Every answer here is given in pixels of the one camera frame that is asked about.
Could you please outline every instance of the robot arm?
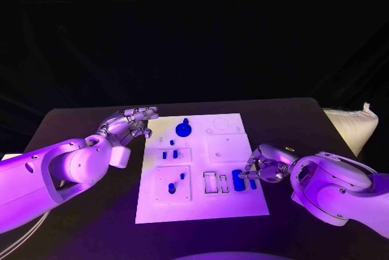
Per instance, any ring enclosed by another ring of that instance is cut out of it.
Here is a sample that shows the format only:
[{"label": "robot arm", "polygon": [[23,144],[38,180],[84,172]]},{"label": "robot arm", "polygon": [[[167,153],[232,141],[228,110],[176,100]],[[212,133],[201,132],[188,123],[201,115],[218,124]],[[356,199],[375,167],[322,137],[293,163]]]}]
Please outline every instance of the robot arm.
[{"label": "robot arm", "polygon": [[[90,189],[108,165],[127,166],[131,151],[124,145],[142,134],[152,136],[143,121],[159,118],[156,111],[156,107],[120,111],[85,139],[70,139],[0,162],[0,233]],[[59,188],[57,179],[65,181]]]},{"label": "robot arm", "polygon": [[[260,170],[251,171],[254,164]],[[276,183],[289,175],[291,199],[322,221],[343,226],[355,219],[389,238],[389,174],[335,154],[301,157],[291,148],[261,144],[240,177]]]}]

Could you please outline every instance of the white pillow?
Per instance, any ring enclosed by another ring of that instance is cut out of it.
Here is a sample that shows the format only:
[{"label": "white pillow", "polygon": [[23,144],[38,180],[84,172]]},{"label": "white pillow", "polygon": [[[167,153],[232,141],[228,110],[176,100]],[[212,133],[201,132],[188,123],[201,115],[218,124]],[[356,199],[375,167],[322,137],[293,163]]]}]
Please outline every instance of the white pillow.
[{"label": "white pillow", "polygon": [[369,107],[371,104],[365,103],[362,111],[323,109],[355,156],[359,155],[379,124],[379,117]]}]

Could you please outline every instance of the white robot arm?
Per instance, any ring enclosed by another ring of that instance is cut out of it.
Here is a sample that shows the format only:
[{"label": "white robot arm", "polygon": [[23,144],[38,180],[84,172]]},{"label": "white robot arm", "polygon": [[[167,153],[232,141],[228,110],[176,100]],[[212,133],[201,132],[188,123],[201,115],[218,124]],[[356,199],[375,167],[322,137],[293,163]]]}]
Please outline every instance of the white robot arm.
[{"label": "white robot arm", "polygon": [[108,165],[127,166],[134,137],[152,136],[143,120],[156,107],[119,111],[85,139],[70,139],[0,161],[0,233],[15,229],[90,189]]},{"label": "white robot arm", "polygon": [[[251,171],[254,164],[260,170]],[[277,183],[289,175],[291,199],[322,221],[343,226],[355,219],[389,238],[389,174],[332,153],[301,157],[291,148],[261,144],[240,177]]]}]

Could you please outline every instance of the blue object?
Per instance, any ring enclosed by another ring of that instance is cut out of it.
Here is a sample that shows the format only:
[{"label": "blue object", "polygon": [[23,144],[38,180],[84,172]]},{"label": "blue object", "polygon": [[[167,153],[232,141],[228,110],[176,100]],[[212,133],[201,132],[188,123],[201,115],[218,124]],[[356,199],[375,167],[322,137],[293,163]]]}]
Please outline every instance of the blue object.
[{"label": "blue object", "polygon": [[189,120],[188,118],[185,118],[185,121],[182,124],[178,125],[176,127],[176,134],[185,138],[186,136],[189,136],[192,133],[192,127],[189,125]]},{"label": "blue object", "polygon": [[173,194],[176,192],[175,184],[169,183],[169,192]]},{"label": "blue object", "polygon": [[252,190],[257,189],[255,180],[250,180],[250,186],[251,186]]},{"label": "blue object", "polygon": [[241,169],[235,169],[232,171],[234,189],[237,191],[244,191],[245,190],[245,181],[240,178],[240,173],[242,173]]}]

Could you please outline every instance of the blue knob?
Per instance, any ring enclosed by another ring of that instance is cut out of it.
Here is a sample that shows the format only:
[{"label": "blue knob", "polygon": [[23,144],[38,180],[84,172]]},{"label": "blue knob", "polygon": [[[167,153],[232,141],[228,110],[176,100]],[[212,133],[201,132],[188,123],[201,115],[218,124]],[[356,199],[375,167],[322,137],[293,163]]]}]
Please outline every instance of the blue knob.
[{"label": "blue knob", "polygon": [[189,125],[189,120],[188,118],[185,118],[185,121],[182,124],[178,125],[176,127],[176,134],[185,138],[186,136],[189,136],[192,133],[192,127]]},{"label": "blue knob", "polygon": [[175,184],[169,183],[169,192],[173,194],[176,192]]}]

